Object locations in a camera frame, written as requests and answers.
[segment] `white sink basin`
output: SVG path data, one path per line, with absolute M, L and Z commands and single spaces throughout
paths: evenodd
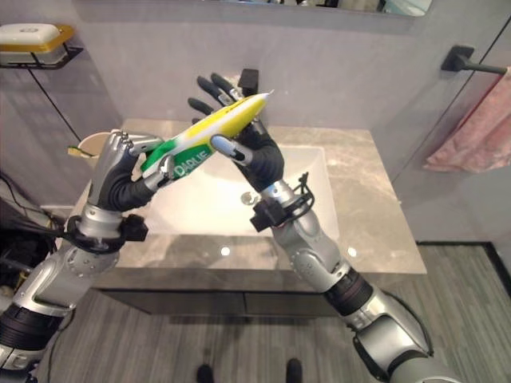
M 279 147 L 286 163 L 284 179 L 293 188 L 298 185 L 298 178 L 309 172 L 307 184 L 315 195 L 314 211 L 327 235 L 338 239 L 339 226 L 323 148 Z M 236 166 L 215 153 L 192 174 L 156 193 L 146 216 L 149 233 L 271 236 L 270 229 L 257 233 L 250 223 L 254 211 L 253 204 L 247 204 L 248 193 L 257 196 Z

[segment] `green label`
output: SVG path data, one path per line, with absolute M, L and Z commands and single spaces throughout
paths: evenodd
M 141 171 L 145 172 L 147 169 L 151 167 L 151 165 L 161 160 L 161 157 L 167 154 L 167 152 L 173 150 L 175 147 L 176 147 L 175 140 L 165 141 L 159 147 L 154 149 L 151 152 L 151 154 L 148 154 L 147 160 L 145 160 L 144 163 L 141 165 Z
M 212 151 L 206 144 L 195 146 L 176 154 L 174 156 L 174 173 L 172 178 L 178 180 L 181 177 L 187 176 L 211 154 Z

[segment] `gray marble vanity top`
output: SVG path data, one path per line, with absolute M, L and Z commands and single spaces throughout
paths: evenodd
M 167 139 L 189 126 L 166 120 L 127 120 L 122 129 Z M 325 151 L 341 252 L 360 272 L 425 274 L 426 268 L 368 131 L 271 126 L 278 144 Z M 75 214 L 85 202 L 84 191 Z M 137 214 L 147 214 L 147 207 Z M 220 249 L 231 254 L 222 256 Z M 348 255 L 349 248 L 356 256 Z M 272 238 L 148 235 L 126 243 L 117 267 L 96 287 L 146 290 L 309 291 Z

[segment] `black shoe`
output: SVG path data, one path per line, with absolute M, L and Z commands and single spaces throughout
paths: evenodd
M 202 365 L 197 369 L 197 383 L 215 383 L 210 365 Z
M 286 383 L 302 383 L 302 363 L 293 357 L 287 361 L 286 366 Z

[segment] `gray wall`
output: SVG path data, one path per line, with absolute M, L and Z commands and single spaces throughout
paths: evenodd
M 420 164 L 490 81 L 475 77 L 444 116 L 470 76 L 442 73 L 444 56 L 466 42 L 480 60 L 510 14 L 509 0 L 437 0 L 424 18 L 185 0 L 4 0 L 0 22 L 76 27 L 86 52 L 62 71 L 36 75 L 80 136 L 127 117 L 189 120 L 185 99 L 200 95 L 197 74 L 256 68 L 261 88 L 275 89 L 271 123 L 372 131 L 417 239 L 475 240 L 503 233 L 503 209 L 490 201 L 503 199 L 509 169 L 476 178 Z M 13 115 L 2 115 L 4 129 L 14 129 Z M 41 162 L 39 174 L 47 170 Z M 76 188 L 54 195 L 72 203 Z M 38 198 L 57 202 L 47 192 Z
M 2 172 L 37 202 L 68 204 L 92 173 L 67 155 L 76 137 L 25 70 L 0 71 L 0 84 Z

